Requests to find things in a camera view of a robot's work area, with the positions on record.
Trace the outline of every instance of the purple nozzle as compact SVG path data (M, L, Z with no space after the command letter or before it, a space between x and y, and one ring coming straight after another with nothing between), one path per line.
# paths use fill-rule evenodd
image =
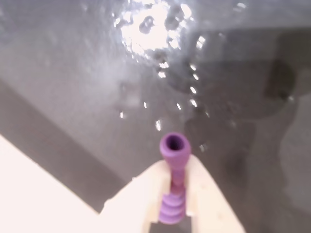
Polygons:
M176 224L185 216L185 166L191 154L191 146L184 135L168 133L161 139L160 152L171 168L172 183L170 194L163 196L159 220L164 224Z

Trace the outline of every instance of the ribbed purple section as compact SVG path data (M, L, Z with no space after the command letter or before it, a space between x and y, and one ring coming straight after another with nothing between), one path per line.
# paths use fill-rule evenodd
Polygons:
M190 157L191 146L184 135L169 133L161 139L160 151L171 168L172 183L171 193L163 196L159 220L164 224L176 224L185 216L185 166Z

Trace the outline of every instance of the gray floor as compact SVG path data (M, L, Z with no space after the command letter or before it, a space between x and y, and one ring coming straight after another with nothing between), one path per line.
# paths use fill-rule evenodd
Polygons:
M0 134L99 212L179 131L248 233L311 232L311 2L141 2L0 0Z

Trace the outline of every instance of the tube opening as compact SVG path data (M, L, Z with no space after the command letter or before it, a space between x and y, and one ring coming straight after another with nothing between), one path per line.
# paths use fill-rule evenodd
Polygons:
M185 146L183 139L177 135L171 135L166 140L166 145L171 150L182 150Z

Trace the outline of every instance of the white surface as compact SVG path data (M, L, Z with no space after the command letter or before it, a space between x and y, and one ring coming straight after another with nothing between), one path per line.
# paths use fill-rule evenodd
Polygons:
M0 232L94 233L97 214L0 135Z
M192 155L186 167L186 213L192 233L245 233L229 203L201 161ZM170 169L159 161L117 195L106 201L101 212L103 232L148 233L157 223L162 196L169 192Z

